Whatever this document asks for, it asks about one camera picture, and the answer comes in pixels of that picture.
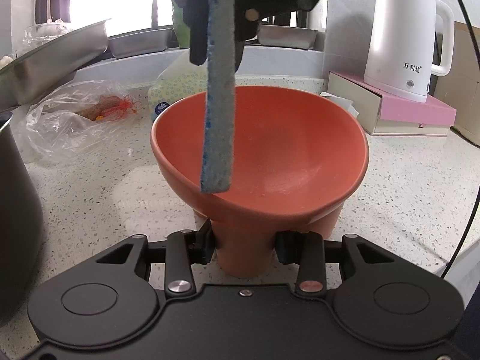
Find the stainless steel tray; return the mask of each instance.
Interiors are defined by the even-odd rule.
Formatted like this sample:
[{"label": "stainless steel tray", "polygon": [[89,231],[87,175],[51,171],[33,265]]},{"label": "stainless steel tray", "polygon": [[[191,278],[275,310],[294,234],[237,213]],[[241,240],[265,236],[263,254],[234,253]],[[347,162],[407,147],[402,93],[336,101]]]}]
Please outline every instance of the stainless steel tray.
[{"label": "stainless steel tray", "polygon": [[258,42],[263,46],[291,47],[308,50],[314,46],[317,30],[310,28],[273,26],[258,27]]},{"label": "stainless steel tray", "polygon": [[110,50],[118,59],[157,53],[167,48],[171,33],[171,28],[161,28],[113,36],[109,40]]},{"label": "stainless steel tray", "polygon": [[108,47],[106,20],[62,35],[0,70],[0,112],[39,101],[66,75]]}]

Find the sponge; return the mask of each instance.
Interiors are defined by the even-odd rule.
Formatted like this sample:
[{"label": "sponge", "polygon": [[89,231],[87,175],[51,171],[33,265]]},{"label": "sponge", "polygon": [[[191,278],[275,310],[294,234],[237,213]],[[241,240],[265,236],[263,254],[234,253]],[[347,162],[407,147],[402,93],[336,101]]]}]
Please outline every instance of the sponge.
[{"label": "sponge", "polygon": [[235,122],[234,0],[209,0],[208,83],[200,191],[230,189]]}]

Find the blue logo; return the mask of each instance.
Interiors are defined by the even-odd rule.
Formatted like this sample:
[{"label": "blue logo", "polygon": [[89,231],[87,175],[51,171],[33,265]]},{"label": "blue logo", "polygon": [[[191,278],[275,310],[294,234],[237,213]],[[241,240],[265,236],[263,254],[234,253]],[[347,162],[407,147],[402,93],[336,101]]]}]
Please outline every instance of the blue logo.
[{"label": "blue logo", "polygon": [[168,107],[170,106],[169,103],[167,102],[161,102],[158,103],[157,106],[155,107],[155,113],[157,115],[160,115],[163,111],[165,111]]}]

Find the box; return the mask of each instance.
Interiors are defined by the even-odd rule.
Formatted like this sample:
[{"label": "box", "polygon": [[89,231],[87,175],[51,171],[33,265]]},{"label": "box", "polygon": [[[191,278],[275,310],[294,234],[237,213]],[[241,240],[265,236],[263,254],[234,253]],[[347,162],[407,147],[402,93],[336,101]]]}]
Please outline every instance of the box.
[{"label": "box", "polygon": [[455,109],[432,96],[414,102],[347,73],[330,72],[327,92],[352,100],[357,120],[371,135],[445,136],[455,120]]},{"label": "box", "polygon": [[[480,43],[480,28],[473,28]],[[457,109],[454,128],[480,145],[480,70],[467,26],[455,22],[450,73],[439,77],[435,97]]]}]

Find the metal pot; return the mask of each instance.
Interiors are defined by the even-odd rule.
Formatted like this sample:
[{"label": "metal pot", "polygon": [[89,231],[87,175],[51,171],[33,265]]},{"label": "metal pot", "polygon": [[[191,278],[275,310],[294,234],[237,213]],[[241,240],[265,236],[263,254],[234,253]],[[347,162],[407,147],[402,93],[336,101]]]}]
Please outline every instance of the metal pot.
[{"label": "metal pot", "polygon": [[0,325],[23,300],[43,239],[40,198],[0,114]]}]

